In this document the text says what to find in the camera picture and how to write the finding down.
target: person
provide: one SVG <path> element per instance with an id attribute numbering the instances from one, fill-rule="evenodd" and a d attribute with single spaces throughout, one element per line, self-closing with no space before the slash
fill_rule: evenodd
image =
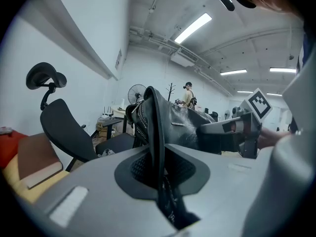
<path id="1" fill-rule="evenodd" d="M 248 7 L 260 7 L 262 9 L 267 9 L 277 13 L 292 13 L 301 20 L 303 20 L 302 15 L 299 11 L 288 1 L 288 0 L 237 0 L 240 4 Z M 312 52 L 313 45 L 315 43 L 315 37 L 308 27 L 307 24 L 304 24 L 304 39 L 303 46 L 297 62 L 297 73 L 304 68 L 304 64 L 308 60 L 309 55 Z M 262 127 L 261 134 L 258 139 L 258 148 L 262 149 L 269 146 L 274 146 L 281 138 L 287 136 L 291 133 L 295 133 L 298 130 L 294 118 L 290 124 L 289 132 L 274 132 L 265 127 Z"/>
<path id="2" fill-rule="evenodd" d="M 178 100 L 177 104 L 183 105 L 183 107 L 191 108 L 193 109 L 193 103 L 191 102 L 192 98 L 194 98 L 194 94 L 192 92 L 192 83 L 187 82 L 184 88 L 187 90 L 186 93 L 183 96 L 183 100 Z"/>

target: brown notebook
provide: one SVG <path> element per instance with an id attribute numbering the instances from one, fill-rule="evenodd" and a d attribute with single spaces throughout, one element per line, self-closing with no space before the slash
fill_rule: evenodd
<path id="1" fill-rule="evenodd" d="M 19 176 L 29 189 L 62 169 L 63 165 L 44 133 L 29 136 L 19 141 Z"/>

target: fluorescent ceiling light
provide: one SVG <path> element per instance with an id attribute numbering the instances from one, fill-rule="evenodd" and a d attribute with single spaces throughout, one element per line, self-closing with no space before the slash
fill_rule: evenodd
<path id="1" fill-rule="evenodd" d="M 237 91 L 238 93 L 253 93 L 253 91 Z"/>
<path id="2" fill-rule="evenodd" d="M 296 69 L 270 68 L 270 72 L 288 72 L 288 73 L 296 73 Z"/>
<path id="3" fill-rule="evenodd" d="M 200 18 L 198 18 L 195 22 L 192 23 L 187 29 L 183 31 L 182 34 L 179 35 L 178 38 L 176 38 L 175 42 L 180 44 L 182 41 L 184 41 L 188 36 L 190 36 L 192 33 L 194 33 L 197 29 L 205 25 L 207 22 L 209 22 L 212 18 L 207 14 L 203 14 Z"/>
<path id="4" fill-rule="evenodd" d="M 225 75 L 240 74 L 240 73 L 247 73 L 247 70 L 243 69 L 243 70 L 228 71 L 228 72 L 221 73 L 221 75 L 225 76 Z"/>
<path id="5" fill-rule="evenodd" d="M 281 96 L 282 96 L 282 95 L 280 95 L 280 94 L 274 94 L 274 93 L 267 93 L 267 95 L 278 96 L 278 97 L 281 97 Z"/>

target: backpack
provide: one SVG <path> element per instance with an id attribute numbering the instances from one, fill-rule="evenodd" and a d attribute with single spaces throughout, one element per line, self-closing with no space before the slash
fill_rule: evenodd
<path id="1" fill-rule="evenodd" d="M 194 94 L 193 94 L 192 91 L 191 91 L 191 93 L 192 93 L 192 98 L 191 98 L 191 100 L 190 100 L 190 102 L 189 102 L 189 108 L 195 110 L 198 101 L 197 101 L 197 98 L 194 96 Z"/>

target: black sleeve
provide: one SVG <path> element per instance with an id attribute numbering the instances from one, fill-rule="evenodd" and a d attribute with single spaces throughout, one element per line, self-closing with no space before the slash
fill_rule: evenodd
<path id="1" fill-rule="evenodd" d="M 292 118 L 292 122 L 290 125 L 290 131 L 291 131 L 291 133 L 295 133 L 297 130 L 298 130 L 298 128 L 297 128 L 297 124 L 295 122 L 295 119 Z"/>

